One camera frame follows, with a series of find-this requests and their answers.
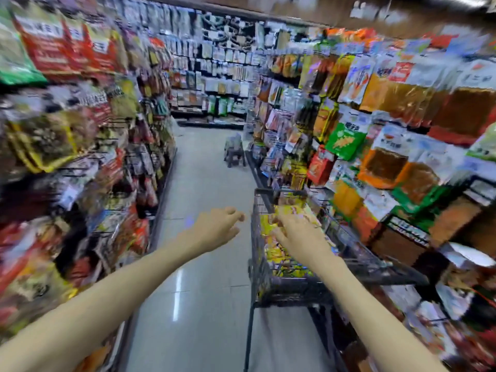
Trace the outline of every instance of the forearm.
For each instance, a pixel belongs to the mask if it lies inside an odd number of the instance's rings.
[[[179,240],[125,266],[50,311],[0,347],[4,372],[67,372],[194,256]]]
[[[317,273],[383,372],[446,372],[439,359],[362,286],[342,260],[326,264],[329,258],[336,257],[321,258]]]

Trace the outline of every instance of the white floor tile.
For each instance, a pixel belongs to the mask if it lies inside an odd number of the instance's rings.
[[[178,155],[160,244],[202,211],[235,206],[246,212],[240,233],[171,275],[142,305],[127,372],[235,372],[244,367],[250,310],[247,261],[255,182],[250,169],[223,161],[229,130],[175,128]],[[329,371],[306,308],[256,309],[250,372]]]

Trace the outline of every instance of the shopping cart basket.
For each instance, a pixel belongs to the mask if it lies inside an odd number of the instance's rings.
[[[306,200],[304,191],[255,189],[251,214],[251,259],[248,275],[251,281],[251,306],[246,337],[245,372],[248,371],[251,351],[251,333],[255,308],[269,306],[313,306],[332,304],[332,294],[324,283],[311,272],[304,277],[284,276],[283,272],[301,269],[297,263],[270,264],[265,256],[265,238],[262,236],[260,215],[274,213],[274,205],[286,205],[291,199]],[[326,234],[336,244],[340,256],[348,268],[364,284],[368,285],[426,285],[427,278],[415,269],[394,259],[381,260],[368,250],[353,231],[331,218]]]

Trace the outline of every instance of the tiled floor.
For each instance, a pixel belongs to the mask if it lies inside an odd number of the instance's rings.
[[[227,168],[226,138],[234,131],[178,128],[178,156],[160,242],[175,237],[199,212],[236,206],[250,214],[250,169]],[[142,305],[127,372],[242,371],[250,308],[246,271],[249,218],[229,244],[171,275]],[[250,372],[329,371],[329,361],[306,308],[256,309]]]

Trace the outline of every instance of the hand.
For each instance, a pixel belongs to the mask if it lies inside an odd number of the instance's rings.
[[[244,220],[245,214],[234,207],[212,209],[200,213],[195,224],[177,236],[177,242],[195,258],[232,240],[239,233],[235,224]]]
[[[279,227],[272,233],[296,261],[317,275],[322,269],[329,268],[330,263],[344,263],[342,258],[334,255],[322,230],[307,218],[293,214],[282,214],[277,218],[284,226],[286,235]]]

